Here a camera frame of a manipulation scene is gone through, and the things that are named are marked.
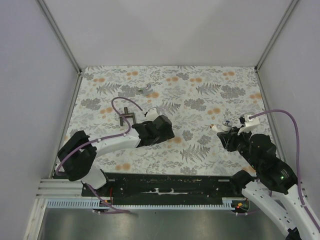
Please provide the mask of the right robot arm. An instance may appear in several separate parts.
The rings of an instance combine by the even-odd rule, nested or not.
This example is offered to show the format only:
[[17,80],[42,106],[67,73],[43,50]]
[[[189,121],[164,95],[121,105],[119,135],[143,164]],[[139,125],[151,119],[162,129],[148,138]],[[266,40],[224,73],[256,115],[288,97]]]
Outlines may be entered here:
[[292,168],[276,156],[276,146],[268,135],[216,130],[223,148],[238,152],[255,170],[259,182],[245,170],[235,173],[229,191],[253,202],[278,227],[287,240],[318,240],[320,220],[301,202],[298,178]]

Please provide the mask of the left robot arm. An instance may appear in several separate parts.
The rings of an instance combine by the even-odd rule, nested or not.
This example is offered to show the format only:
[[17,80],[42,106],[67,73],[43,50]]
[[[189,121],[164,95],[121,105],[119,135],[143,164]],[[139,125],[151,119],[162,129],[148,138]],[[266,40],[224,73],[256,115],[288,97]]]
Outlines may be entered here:
[[110,192],[110,184],[103,171],[94,165],[95,159],[119,150],[153,146],[174,137],[172,122],[165,115],[105,137],[90,137],[80,130],[58,151],[60,164],[55,173],[65,175],[71,182],[80,180],[103,197]]

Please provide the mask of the white faucet with chrome knob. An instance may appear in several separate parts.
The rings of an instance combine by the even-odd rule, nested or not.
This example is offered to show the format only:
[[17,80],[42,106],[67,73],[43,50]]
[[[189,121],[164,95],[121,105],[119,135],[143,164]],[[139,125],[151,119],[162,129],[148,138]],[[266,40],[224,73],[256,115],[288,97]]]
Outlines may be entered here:
[[232,129],[233,123],[230,120],[223,120],[221,125],[211,124],[209,127],[216,133],[228,133]]

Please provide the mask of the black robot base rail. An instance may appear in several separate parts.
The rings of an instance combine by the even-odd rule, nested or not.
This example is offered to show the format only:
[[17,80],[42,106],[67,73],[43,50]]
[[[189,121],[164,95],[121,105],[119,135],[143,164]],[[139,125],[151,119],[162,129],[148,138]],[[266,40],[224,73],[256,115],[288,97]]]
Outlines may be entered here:
[[106,173],[107,183],[96,192],[115,206],[219,205],[223,199],[242,200],[230,176]]

